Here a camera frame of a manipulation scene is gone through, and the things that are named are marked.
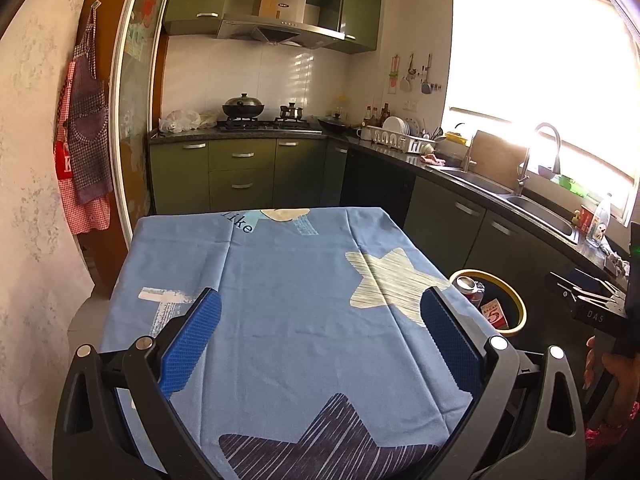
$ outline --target stainless steel sink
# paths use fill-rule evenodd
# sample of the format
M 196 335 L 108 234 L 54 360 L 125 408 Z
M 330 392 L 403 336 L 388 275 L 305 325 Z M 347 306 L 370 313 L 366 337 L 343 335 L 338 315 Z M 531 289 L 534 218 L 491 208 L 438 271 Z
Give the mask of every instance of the stainless steel sink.
M 507 187 L 501 186 L 500 184 L 496 184 L 493 180 L 489 180 L 483 176 L 480 176 L 475 173 L 468 173 L 463 170 L 459 170 L 458 168 L 438 168 L 440 171 L 444 171 L 445 173 L 449 173 L 460 180 L 464 180 L 473 186 L 479 187 L 480 189 L 484 189 L 489 193 L 493 193 L 496 195 L 508 195 L 513 191 L 508 189 Z
M 543 221 L 552 229 L 555 229 L 560 234 L 563 234 L 569 239 L 574 238 L 575 229 L 567 220 L 559 217 L 557 214 L 552 213 L 546 207 L 542 207 L 540 204 L 533 202 L 523 196 L 508 196 L 505 200 L 517 208 L 529 213 L 531 216 Z

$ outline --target cutting board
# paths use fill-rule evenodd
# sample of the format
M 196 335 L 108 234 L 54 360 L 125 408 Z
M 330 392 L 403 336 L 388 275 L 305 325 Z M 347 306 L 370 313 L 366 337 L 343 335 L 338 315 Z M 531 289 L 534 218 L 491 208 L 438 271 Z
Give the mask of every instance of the cutting board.
M 518 167 L 524 162 L 527 148 L 478 130 L 470 155 L 476 164 L 469 166 L 469 171 L 515 189 L 520 172 Z

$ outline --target white dish rack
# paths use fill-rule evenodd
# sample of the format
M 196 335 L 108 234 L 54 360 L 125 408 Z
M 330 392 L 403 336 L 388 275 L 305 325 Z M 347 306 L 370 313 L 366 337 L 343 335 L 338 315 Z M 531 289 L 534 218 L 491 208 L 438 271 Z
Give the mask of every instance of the white dish rack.
M 376 144 L 384 144 L 403 153 L 415 153 L 422 155 L 427 146 L 435 144 L 433 140 L 413 137 L 411 135 L 397 134 L 378 126 L 367 126 L 371 130 L 371 140 Z

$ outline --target human hand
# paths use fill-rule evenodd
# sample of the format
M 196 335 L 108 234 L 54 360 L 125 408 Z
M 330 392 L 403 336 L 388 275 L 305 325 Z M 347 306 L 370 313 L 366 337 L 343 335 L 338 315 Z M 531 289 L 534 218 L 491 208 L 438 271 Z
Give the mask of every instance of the human hand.
M 584 367 L 583 388 L 585 390 L 589 389 L 595 377 L 593 371 L 595 364 L 595 351 L 593 348 L 595 343 L 595 336 L 587 341 L 587 346 L 590 350 Z M 616 354 L 603 354 L 602 364 L 607 372 L 618 380 L 618 389 L 604 421 L 613 427 L 621 426 L 628 420 L 634 403 L 638 398 L 638 391 L 640 390 L 640 354 L 636 354 L 634 359 Z

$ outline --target power outlet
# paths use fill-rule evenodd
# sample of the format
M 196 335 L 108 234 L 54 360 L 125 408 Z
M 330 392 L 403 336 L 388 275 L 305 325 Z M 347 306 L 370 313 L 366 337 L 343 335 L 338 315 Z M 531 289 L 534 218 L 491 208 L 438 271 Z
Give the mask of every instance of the power outlet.
M 408 99 L 407 101 L 404 102 L 404 105 L 402 106 L 402 108 L 404 110 L 409 111 L 409 112 L 417 112 L 418 111 L 418 101 L 415 101 L 413 99 Z

